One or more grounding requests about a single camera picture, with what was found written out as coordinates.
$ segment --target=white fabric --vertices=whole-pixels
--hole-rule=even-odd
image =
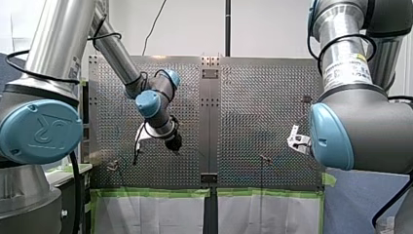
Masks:
[[[219,234],[319,234],[320,199],[218,198]]]
[[[95,234],[202,234],[204,198],[99,198]]]

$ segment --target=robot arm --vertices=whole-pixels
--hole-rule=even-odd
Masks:
[[[74,95],[88,34],[135,99],[145,118],[143,129],[177,151],[181,137],[167,107],[178,75],[161,70],[145,79],[104,20],[94,0],[46,1],[23,75],[8,83],[0,101],[0,161],[48,164],[68,155],[82,136]]]
[[[178,151],[182,145],[177,131],[178,122],[167,110],[179,86],[179,76],[172,70],[160,70],[154,78],[147,80],[145,72],[137,70],[119,37],[115,34],[100,6],[94,10],[90,37],[102,37],[94,41],[95,47],[103,54],[115,73],[125,85],[125,95],[135,99],[145,123],[139,128],[137,141],[146,138],[161,138],[166,147]]]
[[[413,109],[389,103],[384,89],[412,27],[411,0],[321,0],[313,11],[309,29],[321,45],[324,85],[311,109],[316,159],[343,170],[410,173]],[[366,36],[359,34],[364,28]],[[376,42],[368,56],[361,39]]]

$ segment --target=green tape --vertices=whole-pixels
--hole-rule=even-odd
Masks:
[[[328,173],[322,174],[322,184],[334,187],[337,182],[337,178],[334,175],[330,175]]]
[[[105,188],[92,190],[96,197],[152,197],[152,198],[205,198],[209,196],[208,189],[165,190],[152,188]]]
[[[323,196],[322,192],[295,192],[267,188],[218,188],[217,192],[218,197],[246,197],[252,195],[264,195],[272,197],[319,199]]]
[[[96,206],[97,206],[97,196],[94,195],[94,192],[91,191],[91,223],[92,223],[92,234],[94,234],[94,224],[95,224],[95,217],[96,217]]]
[[[324,229],[324,193],[319,200],[319,234],[322,234]]]

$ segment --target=metal frame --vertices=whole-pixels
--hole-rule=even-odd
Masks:
[[[266,182],[264,184],[261,184],[261,182],[254,180],[250,184],[238,184],[238,183],[228,183],[225,182],[225,179],[222,180],[222,172],[220,170],[225,170],[225,168],[220,168],[219,162],[220,162],[220,157],[223,157],[221,147],[222,147],[222,140],[225,139],[222,137],[222,130],[221,130],[221,125],[222,125],[222,104],[223,104],[223,99],[224,99],[224,104],[228,106],[228,99],[226,98],[226,94],[222,92],[222,89],[225,88],[227,89],[225,84],[225,80],[223,80],[223,77],[228,77],[228,72],[231,72],[232,69],[235,69],[233,66],[238,66],[243,68],[245,67],[252,67],[255,70],[253,71],[259,71],[261,68],[263,69],[272,69],[270,72],[277,72],[278,68],[282,68],[280,72],[282,74],[273,74],[275,78],[276,76],[279,75],[278,77],[282,77],[285,75],[285,79],[291,79],[291,74],[293,75],[301,75],[304,74],[303,76],[305,77],[297,77],[297,80],[292,80],[291,84],[299,84],[297,89],[308,89],[308,94],[312,96],[313,99],[316,99],[318,95],[321,92],[321,87],[322,83],[321,80],[318,79],[318,74],[316,70],[316,65],[315,62],[312,61],[311,59],[274,59],[274,58],[219,58],[219,57],[132,57],[133,61],[135,62],[136,66],[138,66],[139,69],[143,68],[143,66],[162,66],[162,67],[167,67],[171,69],[181,69],[182,67],[185,67],[186,64],[191,64],[194,68],[197,70],[197,77],[194,77],[193,79],[198,79],[198,100],[196,100],[196,104],[198,106],[192,106],[197,108],[195,111],[197,111],[197,120],[198,120],[198,149],[197,153],[198,155],[193,155],[195,157],[198,157],[198,166],[199,166],[199,174],[197,175],[197,182],[194,180],[194,184],[191,186],[188,186],[188,184],[182,185],[177,182],[173,182],[173,180],[170,180],[171,184],[128,184],[129,186],[151,186],[151,187],[159,187],[159,188],[199,188],[199,187],[205,187],[205,188],[216,188],[217,186],[225,186],[225,187],[246,187],[246,186],[254,186],[254,187],[270,187],[270,188],[281,188],[281,189],[291,189],[291,190],[305,190],[305,191],[315,191],[315,190],[322,190],[322,178],[321,178],[321,173],[319,175],[313,175],[315,176],[315,180],[312,180],[311,184],[295,184],[295,185],[279,185],[279,184],[272,184],[271,182],[268,182],[269,179],[274,179],[277,180],[277,177],[265,173],[264,177],[266,179]],[[111,175],[113,172],[105,173],[105,170],[111,171],[111,169],[115,169],[117,171],[119,168],[122,169],[124,164],[131,163],[126,162],[124,159],[116,159],[113,157],[113,160],[111,162],[105,162],[107,158],[102,159],[100,154],[101,154],[101,148],[99,147],[96,142],[99,141],[99,136],[100,136],[100,129],[98,127],[98,111],[99,111],[99,105],[100,104],[106,104],[107,103],[102,103],[107,100],[104,99],[99,99],[99,76],[100,74],[99,69],[104,67],[104,69],[108,70],[109,65],[107,62],[104,60],[103,57],[101,56],[92,56],[90,57],[90,127],[91,127],[91,133],[90,133],[90,138],[91,138],[91,145],[90,145],[90,151],[91,151],[91,162],[94,164],[97,164],[95,167],[95,170],[97,170],[97,173],[95,173],[96,176],[99,176],[98,180],[99,181],[106,181],[104,182],[104,186],[119,186],[120,184],[118,183],[113,183],[114,177]],[[119,83],[119,87],[122,87],[120,82],[118,82],[118,79],[115,77],[114,73],[110,74],[104,74],[104,76],[110,76],[106,77],[106,82],[108,82],[108,78],[113,77],[113,82],[114,83]],[[254,92],[261,92],[259,90],[259,84],[257,86],[254,86],[252,89],[257,89],[254,90]],[[117,89],[119,91],[119,96],[122,95],[122,90],[119,88]],[[183,98],[185,98],[185,90],[179,90],[177,93],[183,95]],[[172,109],[174,109],[175,105],[178,105],[177,111],[187,111],[186,109],[179,109],[180,107],[184,107],[182,105],[182,100],[180,100],[180,97],[177,97],[175,101],[172,103]],[[296,112],[297,108],[294,106],[288,107],[287,111],[292,111],[293,113],[291,114],[291,118],[286,118],[282,124],[284,126],[289,127],[289,124],[292,127],[293,122],[291,122],[291,119],[293,120],[294,116],[297,115]],[[133,118],[137,118],[138,122],[136,122],[136,128],[138,125],[141,123],[140,117],[137,117],[137,112],[136,116],[133,116]],[[281,142],[281,144],[286,145],[286,138],[288,136],[285,136],[285,142]],[[138,176],[136,175],[136,170],[133,168],[129,168],[129,170],[132,170],[132,172],[124,172],[128,176]],[[174,174],[173,172],[167,172],[171,174],[172,176],[176,176],[176,179],[179,179],[179,176],[177,174]],[[211,181],[208,180],[209,178],[217,178],[218,181]],[[93,185],[97,186],[98,183],[96,183],[96,180],[93,180]]]
[[[176,98],[170,108],[171,113],[176,115],[178,119],[180,115],[184,115],[188,120],[185,122],[184,118],[184,120],[181,121],[180,126],[180,130],[184,132],[182,134],[184,137],[183,151],[181,149],[181,152],[183,153],[178,156],[174,155],[169,152],[165,148],[164,143],[159,140],[144,142],[144,145],[142,146],[143,153],[139,154],[138,164],[135,167],[131,165],[132,145],[135,135],[135,132],[133,131],[137,130],[138,126],[142,123],[143,118],[140,117],[134,107],[133,100],[126,99],[123,96],[123,86],[119,82],[119,79],[116,78],[113,71],[111,71],[110,66],[106,63],[105,59],[102,56],[93,56],[90,59],[90,151],[91,162],[96,165],[94,167],[95,176],[92,177],[93,187],[140,186],[166,189],[200,188],[199,165],[203,158],[198,156],[202,149],[198,144],[200,144],[199,142],[204,141],[198,139],[200,136],[198,131],[188,131],[187,128],[195,128],[195,126],[198,128],[198,126],[201,126],[201,124],[199,124],[199,115],[201,112],[199,109],[199,102],[196,98],[193,99],[195,95],[198,96],[199,94],[199,77],[194,77],[193,75],[199,75],[198,71],[201,66],[201,59],[185,57],[132,57],[132,60],[139,69],[147,71],[151,76],[154,75],[156,70],[161,68],[169,68],[183,72],[181,75],[183,84],[179,87],[182,92],[176,93]],[[110,83],[109,88],[102,87],[99,83],[99,76],[102,75],[100,74],[101,69],[108,72],[103,74],[103,79],[105,79],[105,82]],[[191,84],[186,83],[188,82],[189,76],[191,77],[191,80],[189,81]],[[102,92],[110,93],[106,94],[107,99],[101,98]],[[190,108],[187,106],[187,102],[183,101],[188,99],[188,97],[192,100],[189,103],[191,105]],[[99,127],[100,120],[98,119],[99,115],[101,116],[99,108],[104,105],[105,108],[107,107],[106,109],[110,109],[107,105],[108,103],[122,105],[121,111],[123,112],[123,115],[126,116],[125,118],[128,119],[128,121],[124,123],[128,123],[129,127],[125,129],[123,133],[119,136],[110,136],[126,137],[124,140],[114,140],[114,145],[116,145],[116,143],[118,145],[116,147],[124,148],[123,150],[125,152],[121,153],[124,154],[124,157],[122,157],[122,155],[107,155],[98,145],[98,142],[101,141],[100,135],[108,134],[110,132],[110,130],[108,132],[106,128],[102,129],[102,126]],[[116,123],[110,125],[110,128],[116,127]]]
[[[225,130],[220,131],[218,186],[268,187],[298,191],[323,190],[322,168],[310,157],[287,151],[286,145],[286,139],[294,122],[303,115],[300,98],[308,95],[313,100],[317,100],[322,93],[322,80],[319,78],[316,70],[316,63],[312,59],[305,58],[221,58],[219,63],[222,72],[220,86],[222,97],[220,102],[221,106],[224,106],[222,107],[224,109],[221,108],[223,128],[227,127],[228,121],[225,122],[224,117],[229,112],[241,113],[241,117],[237,115],[233,117],[233,120],[242,121],[241,125],[244,125],[245,122],[250,124],[248,124],[247,128],[231,125],[230,128],[232,130],[235,129],[232,132],[228,130],[226,132]],[[255,79],[255,75],[259,76],[260,79],[248,80]],[[239,93],[240,97],[230,97],[236,92]],[[255,99],[258,102],[248,101],[246,98]],[[271,106],[276,108],[276,110],[265,110],[265,106],[268,106],[268,104],[262,104],[259,101],[270,102]],[[305,113],[308,112],[309,107],[309,104],[305,106],[303,109]],[[242,113],[251,113],[250,115],[255,117],[243,117]],[[260,120],[257,120],[256,117],[259,114],[263,116],[259,118]],[[306,117],[302,120],[301,124],[308,123]],[[268,125],[260,126],[259,123],[253,123],[257,121],[264,121]],[[253,135],[246,135],[245,129]],[[282,136],[274,135],[268,139],[268,136],[260,136],[260,131],[262,135],[271,132],[273,134],[281,134]],[[307,135],[308,131],[308,126],[305,124],[300,128],[300,134]],[[258,149],[262,148],[262,150],[257,150],[256,155],[247,155],[255,153],[252,152],[253,148],[248,149],[247,153],[246,151],[238,152],[237,150],[230,153],[223,152],[222,147],[228,148],[228,144],[223,145],[227,135],[232,135],[231,141],[235,140],[235,136],[241,136],[247,138],[251,145],[262,144],[262,146],[256,147]],[[271,141],[272,137],[280,141]],[[278,146],[268,148],[268,143],[271,142]],[[279,155],[272,151],[279,147],[285,148],[285,152],[282,152],[283,155],[280,159]],[[264,153],[264,156],[272,158],[276,167],[271,169],[271,166],[265,162],[263,163],[259,157],[260,153]],[[285,159],[289,157],[292,157],[290,164],[296,167],[296,169],[300,169],[299,171],[289,172],[288,169],[282,169],[286,166]],[[277,169],[280,169],[281,172],[275,173],[274,171]],[[255,171],[255,173],[250,175],[249,178],[245,178],[245,176],[242,176],[242,171],[247,171],[251,174]]]

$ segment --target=blue joint cap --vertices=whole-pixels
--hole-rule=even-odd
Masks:
[[[136,97],[136,106],[140,114],[149,119],[154,117],[161,109],[161,97],[155,91],[144,91]]]
[[[70,105],[51,99],[25,103],[0,126],[0,152],[21,164],[49,164],[72,152],[82,139],[83,124]]]
[[[180,77],[176,71],[173,70],[165,70],[165,72],[170,76],[172,79],[173,84],[178,87],[180,84]]]
[[[326,167],[349,171],[355,155],[346,129],[334,111],[324,103],[312,106],[310,134],[316,160]]]

